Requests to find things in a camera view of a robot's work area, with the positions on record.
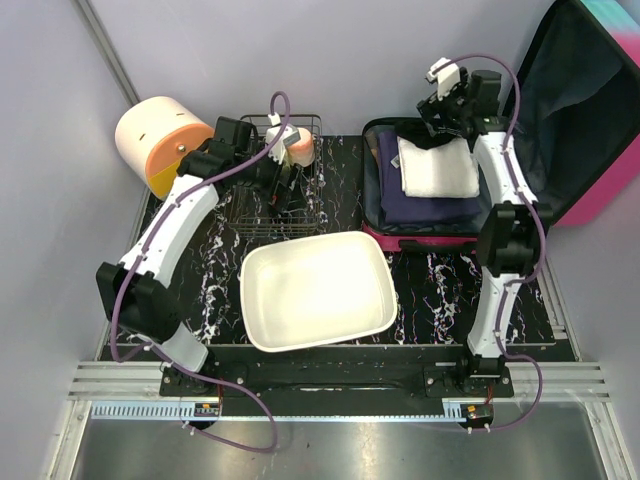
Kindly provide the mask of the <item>black garment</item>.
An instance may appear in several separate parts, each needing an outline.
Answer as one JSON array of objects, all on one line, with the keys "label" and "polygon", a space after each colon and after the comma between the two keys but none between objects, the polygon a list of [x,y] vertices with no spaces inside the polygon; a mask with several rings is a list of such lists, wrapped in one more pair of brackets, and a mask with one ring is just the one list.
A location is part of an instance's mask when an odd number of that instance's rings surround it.
[{"label": "black garment", "polygon": [[453,141],[467,144],[466,139],[449,133],[431,134],[427,125],[418,118],[400,119],[394,123],[394,130],[398,138],[407,140],[422,150],[444,146]]}]

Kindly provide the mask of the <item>white towel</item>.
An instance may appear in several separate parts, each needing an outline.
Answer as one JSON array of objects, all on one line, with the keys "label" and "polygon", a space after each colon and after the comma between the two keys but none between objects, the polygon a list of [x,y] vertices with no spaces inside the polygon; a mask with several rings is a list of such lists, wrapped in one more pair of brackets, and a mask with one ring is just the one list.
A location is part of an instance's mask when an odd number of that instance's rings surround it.
[{"label": "white towel", "polygon": [[401,188],[408,197],[470,199],[480,193],[479,171],[465,139],[421,149],[397,138]]}]

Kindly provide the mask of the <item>pink teal cartoon suitcase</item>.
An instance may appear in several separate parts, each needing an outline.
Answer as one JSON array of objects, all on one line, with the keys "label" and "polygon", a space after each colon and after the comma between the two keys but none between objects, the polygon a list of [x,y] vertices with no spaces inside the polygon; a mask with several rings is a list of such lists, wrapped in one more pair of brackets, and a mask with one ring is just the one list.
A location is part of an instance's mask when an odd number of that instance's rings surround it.
[{"label": "pink teal cartoon suitcase", "polygon": [[[595,218],[639,172],[639,26],[614,1],[557,1],[541,20],[503,113],[516,158],[555,225]],[[386,251],[407,242],[451,251],[474,242],[491,209],[454,223],[393,225],[380,205],[377,135],[411,117],[363,130],[363,226]]]}]

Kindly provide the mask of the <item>purple garment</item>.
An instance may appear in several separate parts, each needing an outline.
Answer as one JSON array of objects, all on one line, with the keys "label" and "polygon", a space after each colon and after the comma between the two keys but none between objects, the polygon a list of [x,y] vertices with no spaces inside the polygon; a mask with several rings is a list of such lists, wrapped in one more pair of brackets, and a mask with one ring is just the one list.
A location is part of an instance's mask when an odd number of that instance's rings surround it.
[{"label": "purple garment", "polygon": [[380,205],[393,225],[454,223],[481,212],[477,198],[408,197],[402,190],[397,136],[392,130],[377,135]]}]

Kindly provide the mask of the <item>white rectangular tray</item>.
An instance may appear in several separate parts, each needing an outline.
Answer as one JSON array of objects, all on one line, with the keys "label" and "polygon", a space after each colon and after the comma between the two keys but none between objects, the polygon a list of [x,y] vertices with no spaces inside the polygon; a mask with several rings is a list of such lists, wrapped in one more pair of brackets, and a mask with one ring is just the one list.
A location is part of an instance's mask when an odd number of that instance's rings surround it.
[{"label": "white rectangular tray", "polygon": [[249,341],[267,353],[375,335],[398,314],[383,251],[361,231],[255,249],[242,263],[240,303]]}]

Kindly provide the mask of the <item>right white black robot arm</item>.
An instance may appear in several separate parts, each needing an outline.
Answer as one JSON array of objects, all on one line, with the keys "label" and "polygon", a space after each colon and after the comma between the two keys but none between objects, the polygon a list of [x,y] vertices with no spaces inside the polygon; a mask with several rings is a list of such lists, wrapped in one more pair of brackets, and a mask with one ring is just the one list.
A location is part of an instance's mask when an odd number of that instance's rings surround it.
[{"label": "right white black robot arm", "polygon": [[451,60],[430,67],[426,78],[437,90],[418,105],[432,136],[467,140],[484,177],[491,209],[476,240],[482,284],[473,326],[445,386],[476,396],[509,380],[506,335],[521,285],[532,279],[545,253],[553,213],[537,200],[516,158],[514,120],[499,115],[501,76],[468,72]]}]

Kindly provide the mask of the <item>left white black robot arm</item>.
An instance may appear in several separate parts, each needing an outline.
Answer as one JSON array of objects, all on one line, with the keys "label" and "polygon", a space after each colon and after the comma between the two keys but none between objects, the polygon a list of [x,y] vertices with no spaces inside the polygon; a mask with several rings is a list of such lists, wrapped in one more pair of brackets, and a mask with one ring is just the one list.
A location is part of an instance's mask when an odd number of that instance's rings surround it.
[{"label": "left white black robot arm", "polygon": [[118,333],[124,331],[183,369],[181,384],[193,395],[214,388],[216,372],[206,365],[208,350],[186,326],[169,287],[178,260],[219,203],[221,190],[240,182],[253,167],[283,165],[289,118],[269,114],[272,130],[258,151],[252,149],[257,135],[252,123],[221,117],[212,134],[181,152],[168,195],[147,229],[117,263],[104,262],[96,273],[114,360],[125,359],[117,347]]}]

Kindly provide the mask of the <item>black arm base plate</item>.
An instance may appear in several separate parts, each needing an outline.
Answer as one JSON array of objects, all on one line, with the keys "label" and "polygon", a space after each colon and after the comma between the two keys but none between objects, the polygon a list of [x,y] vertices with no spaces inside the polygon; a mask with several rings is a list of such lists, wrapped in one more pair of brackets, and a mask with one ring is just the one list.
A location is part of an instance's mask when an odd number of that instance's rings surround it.
[{"label": "black arm base plate", "polygon": [[475,363],[461,345],[337,345],[266,353],[248,345],[218,345],[203,375],[255,393],[366,389],[430,398],[511,398],[503,360]]}]

